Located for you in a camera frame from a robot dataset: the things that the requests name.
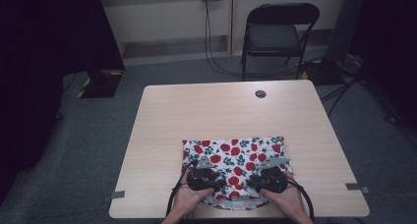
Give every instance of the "black cable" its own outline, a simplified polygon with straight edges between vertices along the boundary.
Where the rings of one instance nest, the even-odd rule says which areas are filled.
[[[350,83],[346,84],[345,89],[340,93],[339,97],[336,99],[336,101],[333,103],[333,105],[331,106],[330,110],[328,111],[328,117],[330,117],[331,111],[333,111],[334,107],[336,106],[337,102],[340,100],[341,96],[343,96],[343,94],[352,87],[352,85],[354,83],[356,83],[359,79],[355,78],[354,80],[352,80]]]
[[[304,188],[300,185],[298,185],[297,182],[290,182],[288,181],[287,178],[287,183],[291,184],[292,186],[294,186],[295,188],[297,188],[298,191],[300,191],[300,193],[303,195],[303,197],[306,199],[307,201],[307,205],[309,206],[309,211],[310,211],[310,219],[312,219],[313,223],[314,223],[314,209],[313,209],[313,203],[310,200],[309,195],[307,195],[306,191],[304,190]]]
[[[64,90],[62,92],[65,92],[70,85],[74,82],[74,80],[76,79],[77,73],[74,73],[73,78],[71,79],[71,81],[67,84],[67,86],[65,86]]]
[[[182,185],[184,185],[184,184],[181,184],[181,180],[183,179],[183,177],[184,177],[185,173],[187,172],[188,168],[189,168],[192,164],[193,164],[193,165],[195,165],[195,163],[196,163],[196,162],[198,162],[198,161],[196,160],[196,161],[190,162],[189,164],[187,164],[187,165],[185,166],[184,172],[181,174],[180,179],[178,179],[177,184],[176,184],[176,185],[175,185],[175,187],[172,189],[172,193],[171,193],[171,196],[169,197],[169,201],[168,201],[168,206],[167,206],[167,208],[166,208],[166,214],[165,214],[165,216],[167,216],[167,215],[169,214],[169,212],[171,211],[171,206],[172,206],[172,202],[173,202],[173,200],[174,200],[174,197],[175,197],[175,195],[177,194],[178,190],[180,190],[181,186],[182,186]]]
[[[324,97],[322,97],[322,98],[320,98],[320,101],[322,102],[322,103],[325,103],[326,101],[328,101],[329,99],[331,99],[331,98],[333,98],[333,97],[335,97],[335,96],[337,96],[337,95],[340,95],[340,93],[346,88],[346,87],[348,87],[348,84],[344,84],[343,86],[341,86],[341,87],[339,87],[339,88],[337,88],[337,89],[335,89],[334,91],[332,91],[331,93],[329,93],[328,95],[326,95],[326,96],[324,96]]]

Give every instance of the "power cord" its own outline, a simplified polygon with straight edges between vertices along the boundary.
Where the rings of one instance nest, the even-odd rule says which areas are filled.
[[[309,195],[307,195],[307,192],[304,190],[304,188],[302,186],[300,186],[294,179],[286,177],[287,178],[287,183],[291,184],[292,186],[294,186],[295,188],[297,188],[297,190],[301,193],[301,195],[303,195],[304,199],[307,202],[307,205],[309,206],[309,211],[310,211],[310,219],[312,219],[313,223],[314,223],[314,208],[313,208],[313,203],[310,200]]]
[[[184,177],[185,173],[187,172],[188,168],[191,165],[196,166],[198,162],[199,162],[198,160],[195,160],[195,161],[192,161],[192,162],[190,162],[189,164],[187,164],[185,166],[184,172],[181,174],[180,179],[178,179],[177,184],[172,189],[172,193],[171,193],[171,196],[169,197],[169,201],[168,201],[168,206],[166,208],[166,214],[165,214],[165,216],[167,216],[169,214],[169,212],[171,212],[171,207],[172,207],[172,202],[174,200],[174,197],[177,194],[178,190],[180,190],[181,186],[184,185],[184,184],[181,184],[181,180],[183,179],[183,177]]]

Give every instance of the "folded garment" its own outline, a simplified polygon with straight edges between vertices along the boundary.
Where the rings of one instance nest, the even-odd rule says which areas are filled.
[[[286,158],[283,137],[248,138],[234,140],[183,140],[184,165],[206,156],[218,173],[217,179],[227,182],[227,187],[203,199],[211,206],[229,210],[251,210],[269,200],[248,187],[250,175],[259,175],[259,164],[268,158]],[[289,163],[280,164],[281,171],[292,172]]]

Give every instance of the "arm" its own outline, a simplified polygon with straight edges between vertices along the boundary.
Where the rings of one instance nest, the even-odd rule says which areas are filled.
[[[291,173],[284,172],[285,176],[293,178]],[[281,194],[272,193],[265,189],[261,189],[261,194],[269,198],[272,202],[279,206],[282,212],[297,224],[312,224],[313,221],[304,208],[301,194],[294,186],[288,184],[288,188]]]
[[[190,170],[186,172],[183,177],[181,188],[178,190],[177,195],[174,198],[174,205],[171,212],[162,221],[162,224],[176,224],[179,223],[184,217],[191,213],[199,202],[205,197],[214,192],[213,188],[208,188],[202,191],[191,190],[187,183],[187,177]]]

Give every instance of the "wooden tabletop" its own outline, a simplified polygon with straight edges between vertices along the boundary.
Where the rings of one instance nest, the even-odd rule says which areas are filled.
[[[263,90],[267,96],[256,97]],[[182,164],[182,140],[285,137],[296,181],[316,216],[366,216],[356,183],[327,114],[309,81],[147,86],[110,206],[113,218],[162,218]],[[196,218],[282,217],[273,204],[250,211],[201,203]]]

